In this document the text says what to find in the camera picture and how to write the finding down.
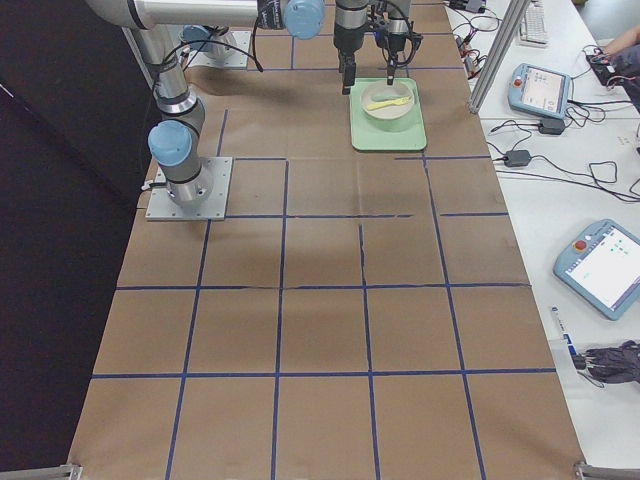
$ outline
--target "yellow utensil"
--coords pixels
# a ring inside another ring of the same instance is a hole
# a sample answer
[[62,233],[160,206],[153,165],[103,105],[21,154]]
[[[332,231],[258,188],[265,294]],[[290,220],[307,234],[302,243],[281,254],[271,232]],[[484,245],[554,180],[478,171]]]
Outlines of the yellow utensil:
[[391,100],[385,100],[384,102],[373,102],[367,105],[367,110],[378,110],[379,108],[390,107],[392,105],[401,106],[406,105],[411,100],[411,96],[407,95],[406,97],[400,98],[392,98]]

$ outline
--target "white table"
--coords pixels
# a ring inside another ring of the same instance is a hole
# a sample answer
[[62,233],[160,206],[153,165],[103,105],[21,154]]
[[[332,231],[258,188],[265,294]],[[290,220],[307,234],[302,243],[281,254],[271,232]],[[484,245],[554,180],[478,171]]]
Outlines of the white table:
[[[508,5],[507,0],[487,3],[500,17]],[[582,49],[595,42],[571,1],[545,0],[544,5],[550,35],[548,47],[521,46],[514,40],[480,110],[487,141],[502,151],[511,149],[526,134],[513,127],[491,133],[493,127],[507,119],[522,123],[537,121],[508,106],[507,86],[516,66],[530,63],[571,76],[588,69]],[[457,13],[449,11],[448,14],[452,26],[462,23]],[[474,24],[487,28],[491,21]],[[456,33],[466,35],[467,29],[461,27]],[[495,33],[478,33],[471,45],[487,54],[494,37]],[[573,98],[580,101],[628,98],[620,87],[607,91],[591,72],[575,80],[574,88]],[[517,148],[527,149],[532,155],[545,155],[557,165],[576,172],[588,172],[590,162],[615,161],[619,182],[613,188],[626,192],[640,178],[640,155],[635,150],[640,120],[632,106],[606,108],[610,111],[601,124],[589,123],[582,129],[571,127],[560,137],[534,132],[531,139]],[[501,157],[495,150],[491,151],[493,158]],[[501,163],[496,164],[496,169],[507,170]],[[540,159],[533,160],[521,171],[570,178]],[[598,467],[640,468],[640,384],[599,389],[578,376],[550,311],[552,306],[558,307],[578,351],[617,346],[627,339],[640,340],[640,304],[633,305],[619,321],[609,321],[552,272],[563,247],[594,221],[612,218],[640,235],[640,205],[624,204],[603,192],[567,183],[507,174],[498,176],[585,459]]]

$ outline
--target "black cable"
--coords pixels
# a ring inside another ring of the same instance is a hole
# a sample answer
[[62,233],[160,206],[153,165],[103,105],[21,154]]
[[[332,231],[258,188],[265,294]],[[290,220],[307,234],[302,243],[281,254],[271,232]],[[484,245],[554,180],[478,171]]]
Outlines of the black cable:
[[455,32],[455,31],[456,31],[457,29],[459,29],[460,27],[465,27],[465,26],[467,26],[467,25],[468,25],[467,23],[461,23],[460,25],[458,25],[458,26],[454,27],[454,28],[451,30],[451,33]]
[[177,46],[176,48],[172,49],[162,60],[162,63],[160,63],[160,65],[156,65],[157,67],[165,67],[165,66],[169,66],[171,65],[171,57],[181,48],[184,48],[187,45],[193,45],[195,43],[213,43],[216,45],[222,45],[223,47],[228,47],[232,50],[235,50],[237,52],[242,53],[243,55],[247,56],[248,58],[250,58],[251,60],[253,60],[256,64],[256,67],[258,67],[259,71],[263,71],[262,69],[262,65],[260,65],[260,62],[258,61],[257,58],[255,58],[255,56],[253,56],[252,54],[250,54],[249,52],[245,52],[244,50],[242,50],[241,48],[236,47],[235,45],[230,45],[228,43],[225,42],[220,42],[218,40],[190,40],[188,42],[182,42],[181,45]]
[[146,182],[141,190],[143,192],[147,192],[149,190],[153,190],[154,188],[158,188],[158,187],[166,187],[167,186],[167,182]]
[[[211,37],[213,37],[214,33],[215,33],[215,32],[213,32],[213,31],[212,31],[212,32],[209,34],[209,36],[207,37],[207,41],[208,41],[208,40],[211,40]],[[204,49],[205,45],[206,45],[206,43],[202,42],[202,45],[200,45],[200,47],[198,47],[198,50],[196,50],[196,53],[194,53],[194,54],[193,54],[193,56],[189,59],[189,61],[187,62],[187,64],[182,68],[182,71],[183,71],[183,72],[186,72],[186,71],[187,71],[187,68],[189,68],[189,65],[191,65],[191,63],[192,63],[192,62],[193,62],[193,60],[198,56],[198,54],[199,54],[200,52],[202,52],[202,50]]]
[[540,175],[537,173],[528,173],[528,172],[522,172],[522,171],[517,171],[517,170],[496,170],[497,173],[506,173],[509,175],[522,175],[522,176],[526,176],[526,177],[533,177],[533,178],[541,178],[544,180],[553,180],[553,181],[557,181],[557,182],[563,182],[563,183],[569,183],[572,185],[579,185],[582,187],[587,187],[587,188],[593,188],[595,190],[600,190],[602,192],[605,192],[613,197],[615,197],[616,199],[620,200],[621,202],[624,203],[640,203],[640,196],[637,195],[628,195],[626,193],[621,193],[621,192],[615,192],[613,190],[609,190],[607,188],[598,186],[598,185],[592,185],[590,183],[582,183],[582,182],[578,182],[575,180],[567,180],[566,178],[559,178],[559,177],[551,177],[548,175]]
[[589,70],[585,70],[584,72],[582,72],[580,75],[576,75],[575,77],[571,77],[571,80],[575,80],[576,78],[580,78],[583,75],[586,75],[587,73],[589,73],[591,71],[591,69]]
[[[495,148],[496,152],[498,152],[498,153],[499,153],[500,155],[502,155],[503,157],[506,155],[506,153],[505,153],[505,152],[503,152],[502,150],[500,150],[500,149],[499,149],[498,147],[496,147],[493,143],[491,143],[491,142],[487,142],[487,145],[489,145],[490,147]],[[499,159],[497,159],[497,160],[494,160],[494,162],[502,161],[502,160],[504,160],[504,159],[503,159],[503,158],[499,158]]]
[[259,72],[263,72],[264,68],[258,61],[258,54],[256,53],[256,37],[258,35],[258,23],[260,22],[260,16],[270,7],[273,6],[274,0],[270,0],[265,3],[264,6],[258,11],[258,16],[256,17],[256,21],[253,24],[253,29],[251,30],[251,51],[253,53],[253,61],[256,64],[256,68]]
[[[486,60],[487,60],[487,55],[483,55],[483,56],[482,56],[482,57],[480,57],[480,58],[476,58],[476,60],[475,60],[475,64],[476,64],[476,65],[475,65],[475,66],[476,66],[476,67],[479,67],[479,66],[480,66],[480,64],[481,64],[481,63],[483,63],[483,62],[484,62],[484,61],[486,61]],[[476,71],[475,71],[475,72],[473,72],[471,75],[469,75],[469,77],[467,78],[467,80],[471,80],[471,79],[473,79],[473,78],[476,78],[478,75],[480,75],[480,72],[482,72],[482,69],[483,69],[483,68],[484,68],[484,67],[480,67],[480,68],[478,68],[478,70],[476,70]]]
[[578,100],[567,100],[568,103],[572,103],[574,105],[578,105],[578,106],[593,106],[593,105],[614,105],[616,103],[628,103],[628,104],[632,104],[633,102],[631,100],[611,100],[608,102],[579,102]]
[[[552,167],[554,167],[555,169],[563,172],[563,173],[567,173],[569,175],[574,175],[574,176],[580,176],[580,177],[587,177],[588,179],[590,179],[593,183],[583,183],[583,182],[578,182],[577,180],[568,180],[565,178],[559,178],[559,177],[552,177],[549,175],[540,175],[540,174],[535,174],[535,173],[528,173],[528,172],[522,172],[522,171],[510,171],[510,170],[496,170],[496,172],[498,173],[507,173],[507,174],[512,174],[512,175],[523,175],[523,176],[527,176],[527,177],[534,177],[534,178],[541,178],[541,179],[545,179],[545,180],[554,180],[554,181],[559,181],[559,182],[564,182],[564,183],[570,183],[572,185],[579,185],[579,186],[583,186],[583,187],[588,187],[588,188],[593,188],[595,190],[599,190],[601,192],[607,193],[608,195],[611,195],[612,197],[616,198],[617,200],[620,200],[621,202],[624,203],[640,203],[640,194],[638,194],[637,192],[635,192],[633,189],[636,185],[638,185],[640,183],[640,178],[638,180],[636,180],[628,189],[629,193],[623,193],[623,192],[617,192],[615,190],[611,190],[609,188],[607,188],[604,185],[613,185],[615,183],[618,182],[618,165],[613,162],[613,161],[604,161],[604,162],[591,162],[589,163],[588,167],[589,167],[589,173],[581,173],[581,172],[572,172],[570,170],[566,170],[564,168],[561,168],[560,166],[556,165],[555,163],[553,163],[551,160],[549,160],[547,157],[545,157],[544,155],[534,155],[531,157],[531,159],[534,158],[540,158],[545,160],[546,162],[548,162]],[[494,160],[494,162],[498,162],[498,161],[502,161],[504,159],[500,158],[500,159],[496,159]],[[601,178],[598,178],[598,176],[596,175],[596,172],[594,170],[594,167],[597,166],[602,166],[602,165],[612,165],[613,168],[613,179],[612,180],[604,180]]]
[[461,12],[460,10],[458,10],[457,8],[451,8],[451,7],[449,6],[449,4],[448,4],[448,3],[445,3],[445,4],[444,4],[444,6],[445,6],[445,7],[447,7],[449,10],[451,10],[452,12],[455,12],[455,13],[457,13],[458,15],[460,15],[462,18],[464,18],[464,19],[465,19],[465,21],[466,21],[466,23],[467,23],[467,24],[471,25],[471,19],[470,19],[470,18],[467,18],[467,16],[466,16],[466,15],[463,15],[463,14],[462,14],[462,12]]
[[405,13],[402,11],[402,9],[396,3],[392,2],[391,0],[384,0],[384,5],[385,5],[385,10],[386,10],[386,5],[391,5],[398,12],[400,12],[400,15],[402,15],[402,19],[404,20],[404,23],[407,25],[407,30],[408,30],[407,33],[409,34],[409,42],[411,43],[411,50],[409,51],[409,56],[406,57],[404,61],[398,62],[397,65],[396,65],[396,67],[406,67],[407,65],[409,65],[413,61],[413,58],[416,55],[415,36],[414,36],[414,32],[413,32],[413,23],[411,22],[411,20],[409,20],[409,17],[407,17],[405,15]]
[[[520,145],[522,142],[525,142],[525,141],[529,140],[533,136],[533,131],[532,130],[528,130],[528,129],[522,128],[522,127],[536,127],[537,128],[539,126],[540,126],[540,123],[518,123],[515,120],[506,120],[505,122],[503,122],[502,124],[498,125],[497,127],[493,127],[490,130],[490,133],[495,133],[498,130],[500,130],[501,128],[504,128],[504,127],[516,127],[518,130],[521,130],[521,131],[527,133],[527,136],[525,138],[522,138],[522,139],[518,140],[516,142],[516,144],[512,148],[510,148],[510,150],[515,150],[518,145]],[[501,155],[505,155],[498,148],[496,148],[495,145],[491,145],[491,146],[493,148],[495,148],[498,151],[498,153],[500,153]]]
[[[599,119],[592,118],[592,112],[598,112],[602,115]],[[576,125],[578,128],[583,128],[587,122],[602,123],[607,118],[607,111],[600,107],[589,106],[569,106],[565,111],[565,117],[569,119],[569,125]]]
[[[473,25],[473,21],[474,20],[479,20],[479,19],[482,19],[482,18],[488,18],[490,20],[495,20],[496,21],[496,26],[494,28],[480,28],[480,27],[476,27],[475,25]],[[469,20],[469,25],[471,26],[471,28],[473,28],[477,32],[490,33],[490,32],[495,32],[496,30],[498,30],[498,28],[500,28],[500,23],[501,22],[502,22],[502,20],[500,18],[498,18],[497,15],[495,17],[492,17],[491,15],[476,15],[471,20]]]

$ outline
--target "blue joint cap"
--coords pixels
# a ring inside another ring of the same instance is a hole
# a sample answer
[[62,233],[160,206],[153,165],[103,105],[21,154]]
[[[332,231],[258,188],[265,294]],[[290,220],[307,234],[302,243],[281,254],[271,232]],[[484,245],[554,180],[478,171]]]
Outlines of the blue joint cap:
[[[211,32],[202,25],[185,25],[180,35],[183,42],[196,42],[198,40],[206,41],[209,39]],[[191,43],[193,51],[210,52],[213,49],[212,43]]]
[[284,24],[292,37],[309,40],[324,24],[323,0],[291,0],[284,10]]
[[159,123],[149,132],[149,150],[163,167],[180,165],[191,153],[189,129],[175,120]]

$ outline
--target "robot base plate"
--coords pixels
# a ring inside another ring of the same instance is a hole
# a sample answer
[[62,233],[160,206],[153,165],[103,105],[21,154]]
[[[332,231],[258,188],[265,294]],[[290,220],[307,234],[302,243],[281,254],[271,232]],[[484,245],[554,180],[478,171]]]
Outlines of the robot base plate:
[[[236,41],[236,46],[239,49],[248,52],[251,45],[251,32],[233,31],[231,34]],[[243,70],[247,68],[247,56],[237,50],[232,50],[228,57],[220,60],[214,60],[213,58],[207,57],[204,53],[196,54],[196,52],[193,51],[189,55],[189,68],[191,67],[213,67],[229,70]]]
[[[203,158],[202,168],[210,170],[213,174],[213,186],[209,196],[198,205],[192,207],[175,203],[167,193],[166,187],[155,187],[151,191],[149,206],[147,207],[147,220],[224,220],[227,211],[232,167],[233,158],[231,157]],[[154,182],[166,182],[165,176],[160,169],[158,169]]]

